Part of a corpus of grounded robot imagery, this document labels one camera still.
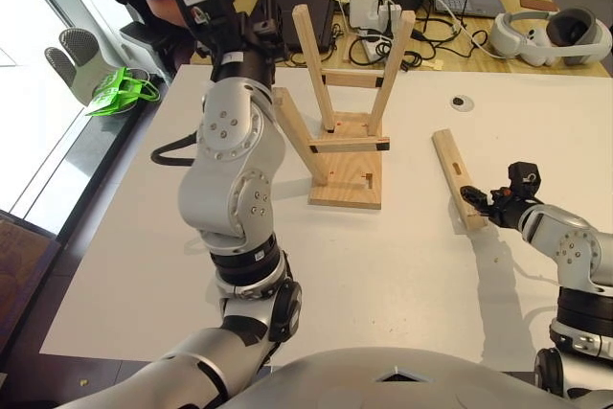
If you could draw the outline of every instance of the white table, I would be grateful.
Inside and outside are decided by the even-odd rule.
[[[152,360],[195,329],[219,324],[214,268],[176,204],[182,168],[149,153],[194,130],[210,68],[184,66],[152,122],[64,298],[44,353]],[[287,144],[274,182],[275,231],[304,291],[297,335],[275,355],[401,346],[504,371],[532,369],[550,347],[556,267],[512,230],[463,232],[431,142],[450,127],[474,184],[508,185],[535,162],[538,197],[613,228],[613,80],[409,73],[384,116],[383,209],[307,205],[307,169]],[[312,130],[305,69],[279,69]],[[333,88],[337,110],[368,110],[371,90]],[[474,110],[450,105],[468,95]]]

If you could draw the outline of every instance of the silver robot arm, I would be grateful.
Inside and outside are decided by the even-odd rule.
[[[585,219],[534,197],[540,176],[534,164],[509,166],[511,185],[491,191],[464,187],[465,201],[557,265],[557,316],[550,325],[556,345],[535,360],[536,384],[564,398],[613,390],[613,235]]]
[[[275,10],[252,25],[232,0],[176,1],[196,38],[216,51],[179,209],[211,253],[223,321],[67,408],[217,407],[245,389],[298,328],[301,288],[277,244],[270,197],[284,158],[272,112],[274,62],[284,49]]]

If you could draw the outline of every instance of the vr headset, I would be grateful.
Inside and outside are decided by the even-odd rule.
[[[511,22],[546,19],[546,29],[522,34]],[[568,66],[604,59],[611,51],[611,32],[588,9],[574,7],[563,11],[522,11],[496,16],[489,43],[503,57],[520,55],[533,66],[552,65],[564,57]]]

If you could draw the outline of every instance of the white power adapter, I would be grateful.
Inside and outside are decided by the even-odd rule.
[[[389,38],[392,39],[396,33],[401,14],[402,7],[400,5],[389,2],[379,5],[379,0],[350,0],[349,4],[349,22],[353,28],[358,30],[358,35],[362,36],[372,34],[372,31],[383,34],[391,26]],[[372,41],[362,40],[369,61],[380,58],[376,48],[380,43],[386,42],[388,40],[383,38],[374,38]]]

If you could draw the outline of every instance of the green bag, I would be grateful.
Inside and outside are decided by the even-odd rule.
[[[125,112],[139,99],[156,102],[160,99],[160,93],[150,81],[134,79],[126,67],[120,67],[96,87],[86,115]]]

